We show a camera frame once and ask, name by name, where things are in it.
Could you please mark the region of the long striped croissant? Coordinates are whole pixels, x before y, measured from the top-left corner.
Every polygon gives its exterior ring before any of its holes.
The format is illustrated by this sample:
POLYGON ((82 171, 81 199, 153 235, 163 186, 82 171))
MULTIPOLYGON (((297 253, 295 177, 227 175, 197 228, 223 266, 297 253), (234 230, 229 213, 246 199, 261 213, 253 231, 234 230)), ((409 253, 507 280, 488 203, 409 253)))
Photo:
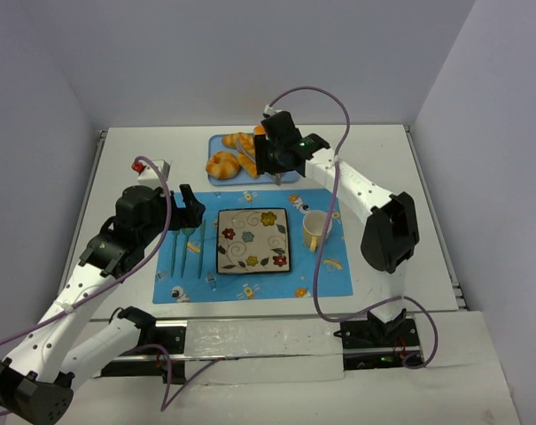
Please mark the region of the long striped croissant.
POLYGON ((240 133, 237 137, 237 161, 238 164, 253 179, 257 179, 258 171, 255 162, 254 139, 252 135, 240 133))

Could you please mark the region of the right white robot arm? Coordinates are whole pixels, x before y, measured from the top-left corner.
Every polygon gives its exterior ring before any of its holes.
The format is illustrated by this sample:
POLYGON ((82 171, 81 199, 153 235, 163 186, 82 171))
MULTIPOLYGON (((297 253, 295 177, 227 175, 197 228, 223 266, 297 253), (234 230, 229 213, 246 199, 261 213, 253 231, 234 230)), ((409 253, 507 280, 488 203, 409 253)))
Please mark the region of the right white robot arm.
POLYGON ((316 134, 302 135, 291 114, 268 106, 264 133, 254 137, 259 174, 296 172, 318 183, 362 225, 361 255, 373 269, 380 300, 369 312, 383 323, 404 316, 407 262, 420 242, 414 199, 394 194, 363 176, 316 134))

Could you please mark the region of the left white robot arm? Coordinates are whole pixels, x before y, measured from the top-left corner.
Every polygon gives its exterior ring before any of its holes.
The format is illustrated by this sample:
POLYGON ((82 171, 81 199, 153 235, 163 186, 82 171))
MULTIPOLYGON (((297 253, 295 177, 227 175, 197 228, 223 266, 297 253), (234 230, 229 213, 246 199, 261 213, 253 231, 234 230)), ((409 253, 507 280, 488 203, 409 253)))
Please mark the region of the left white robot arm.
POLYGON ((123 353, 165 349, 166 332, 136 307, 117 313, 87 342, 75 341, 94 312, 148 259, 144 251, 170 230, 200 225, 206 208, 190 185, 180 187, 183 206, 172 192, 132 186, 123 190, 99 233, 87 244, 64 289, 40 323, 0 359, 0 406, 32 424, 55 424, 74 393, 123 353))

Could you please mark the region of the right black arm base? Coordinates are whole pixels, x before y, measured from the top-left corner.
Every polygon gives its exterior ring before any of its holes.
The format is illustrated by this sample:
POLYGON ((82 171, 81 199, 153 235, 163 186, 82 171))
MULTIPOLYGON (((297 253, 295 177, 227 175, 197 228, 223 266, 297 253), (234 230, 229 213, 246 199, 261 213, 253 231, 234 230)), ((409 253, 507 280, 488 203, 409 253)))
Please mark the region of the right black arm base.
POLYGON ((423 364, 416 322, 402 310, 383 323, 376 315, 340 324, 333 336, 340 340, 345 371, 420 367, 423 364))

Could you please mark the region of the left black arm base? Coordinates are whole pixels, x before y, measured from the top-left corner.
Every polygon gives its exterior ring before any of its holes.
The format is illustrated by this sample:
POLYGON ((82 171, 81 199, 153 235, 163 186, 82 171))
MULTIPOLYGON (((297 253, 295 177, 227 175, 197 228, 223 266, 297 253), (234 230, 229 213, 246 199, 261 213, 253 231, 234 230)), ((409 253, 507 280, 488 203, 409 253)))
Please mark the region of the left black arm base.
POLYGON ((100 377, 159 377, 167 382, 167 359, 157 348, 142 345, 157 344, 163 347, 171 359, 172 384, 185 383, 185 326, 157 326, 142 335, 141 343, 133 350, 122 353, 100 371, 100 377))

